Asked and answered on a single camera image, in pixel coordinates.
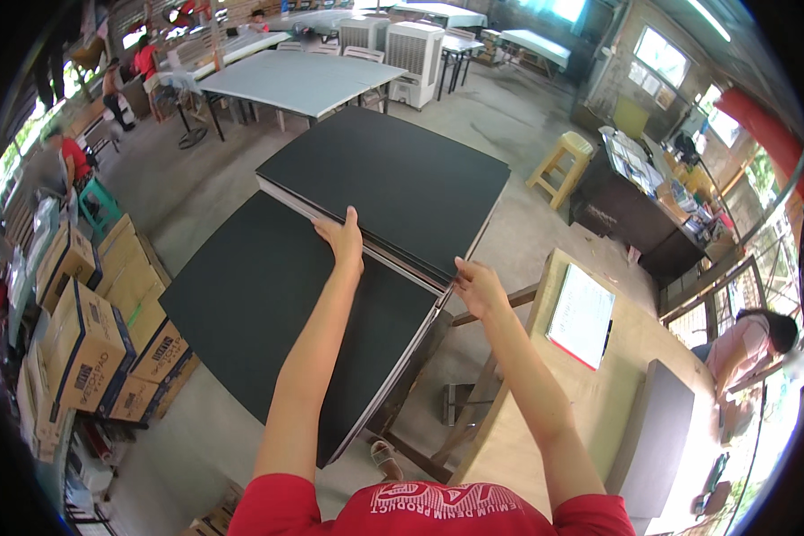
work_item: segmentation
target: air cooler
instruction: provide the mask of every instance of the air cooler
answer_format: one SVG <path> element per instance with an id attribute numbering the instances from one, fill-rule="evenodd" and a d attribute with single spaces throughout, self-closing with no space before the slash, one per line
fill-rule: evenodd
<path id="1" fill-rule="evenodd" d="M 389 19 L 356 16 L 339 21 L 339 44 L 343 52 L 348 46 L 360 46 L 384 52 Z"/>
<path id="2" fill-rule="evenodd" d="M 435 95 L 443 28 L 417 22 L 397 22 L 387 28 L 384 62 L 407 70 L 390 82 L 390 99 L 418 110 Z"/>

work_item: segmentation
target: red shirt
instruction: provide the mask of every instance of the red shirt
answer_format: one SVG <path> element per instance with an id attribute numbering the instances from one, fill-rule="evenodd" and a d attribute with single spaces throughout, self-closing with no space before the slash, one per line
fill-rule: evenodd
<path id="1" fill-rule="evenodd" d="M 158 72 L 155 69 L 155 60 L 151 55 L 155 51 L 153 45 L 146 45 L 146 48 L 134 54 L 134 67 L 141 75 L 145 75 L 148 79 L 150 76 Z"/>
<path id="2" fill-rule="evenodd" d="M 512 491 L 496 484 L 447 487 L 394 482 L 355 493 L 336 520 L 322 523 L 315 486 L 291 474 L 254 478 L 232 517 L 229 536 L 285 534 L 513 534 L 634 536 L 621 497 L 583 495 L 554 512 L 554 525 Z"/>
<path id="3" fill-rule="evenodd" d="M 86 173 L 92 170 L 88 164 L 86 164 L 86 153 L 83 152 L 83 149 L 80 148 L 75 140 L 71 138 L 63 138 L 63 158 L 68 159 L 69 156 L 75 158 L 75 177 L 72 177 L 73 180 L 77 180 Z"/>

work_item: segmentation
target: yellow plastic stool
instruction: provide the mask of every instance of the yellow plastic stool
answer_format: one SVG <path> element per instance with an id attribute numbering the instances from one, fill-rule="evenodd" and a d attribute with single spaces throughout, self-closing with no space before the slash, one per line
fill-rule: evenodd
<path id="1" fill-rule="evenodd" d="M 566 153 L 571 153 L 574 156 L 574 163 L 572 167 L 569 168 L 568 172 L 557 165 L 560 158 Z M 590 163 L 590 156 L 592 156 L 592 145 L 577 132 L 569 130 L 566 134 L 560 136 L 560 139 L 557 141 L 557 146 L 554 147 L 551 154 L 542 160 L 542 163 L 536 167 L 536 171 L 533 172 L 533 175 L 527 179 L 527 188 L 532 188 L 534 184 L 541 185 L 551 196 L 554 196 L 554 198 L 551 199 L 550 206 L 552 209 L 557 210 L 560 205 L 566 201 L 566 197 L 572 193 L 575 185 L 578 184 L 581 173 L 586 169 L 586 165 Z M 560 185 L 559 190 L 548 184 L 548 182 L 542 178 L 543 173 L 551 173 L 554 170 L 557 170 L 564 176 L 563 183 Z"/>

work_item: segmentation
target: green plastic stool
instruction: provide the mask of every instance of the green plastic stool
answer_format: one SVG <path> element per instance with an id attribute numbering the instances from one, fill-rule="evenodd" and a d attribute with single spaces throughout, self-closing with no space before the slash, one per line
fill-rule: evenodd
<path id="1" fill-rule="evenodd" d="M 90 194 L 95 197 L 98 204 L 101 206 L 95 217 L 92 217 L 92 214 L 86 207 L 86 202 L 84 202 L 86 197 Z M 119 221 L 122 218 L 122 211 L 119 210 L 117 200 L 110 195 L 107 188 L 103 187 L 101 183 L 98 182 L 96 177 L 89 179 L 89 183 L 83 191 L 80 192 L 78 204 L 80 205 L 81 212 L 83 212 L 83 215 L 86 217 L 86 221 L 88 221 L 89 225 L 92 227 L 92 231 L 101 240 L 105 239 L 107 224 L 110 221 Z"/>

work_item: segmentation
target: hand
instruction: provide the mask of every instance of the hand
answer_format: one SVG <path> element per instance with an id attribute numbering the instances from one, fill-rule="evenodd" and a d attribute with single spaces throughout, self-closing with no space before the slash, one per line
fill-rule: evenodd
<path id="1" fill-rule="evenodd" d="M 364 273 L 364 238 L 357 226 L 357 210 L 349 207 L 345 211 L 345 225 L 331 220 L 311 220 L 315 231 L 325 242 L 331 244 L 336 267 L 356 269 Z"/>
<path id="2" fill-rule="evenodd" d="M 455 258 L 459 275 L 455 278 L 453 291 L 459 295 L 467 309 L 480 320 L 495 312 L 511 310 L 507 293 L 493 268 L 476 261 Z"/>

